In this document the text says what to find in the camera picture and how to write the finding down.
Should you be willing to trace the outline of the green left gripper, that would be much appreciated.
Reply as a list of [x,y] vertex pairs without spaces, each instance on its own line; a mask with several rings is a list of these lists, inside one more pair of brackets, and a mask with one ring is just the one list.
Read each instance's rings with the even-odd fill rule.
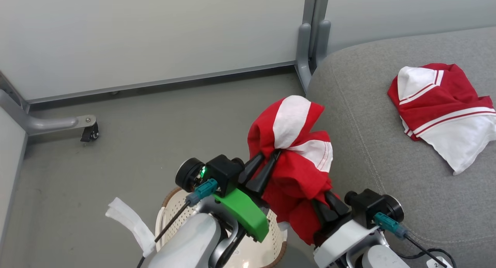
[[[265,156],[258,152],[246,162],[243,172],[239,175],[238,183],[246,184],[246,188],[256,195],[262,195],[272,176],[275,165],[282,150],[275,149],[264,163]],[[263,242],[269,232],[269,222],[266,214],[252,199],[237,187],[221,196],[221,187],[217,186],[213,196],[227,209],[246,232],[257,242]]]

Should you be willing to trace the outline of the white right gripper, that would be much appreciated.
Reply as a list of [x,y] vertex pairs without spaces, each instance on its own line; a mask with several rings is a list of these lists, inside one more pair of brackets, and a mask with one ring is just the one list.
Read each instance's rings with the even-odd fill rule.
[[[337,227],[339,218],[350,215],[350,210],[331,191],[325,192],[325,201],[312,199],[312,206],[320,223],[320,230],[331,231]],[[325,238],[323,244],[318,246],[313,253],[317,266],[319,268],[328,267],[378,228],[378,226],[373,226],[367,229],[353,219],[346,222],[335,233]]]

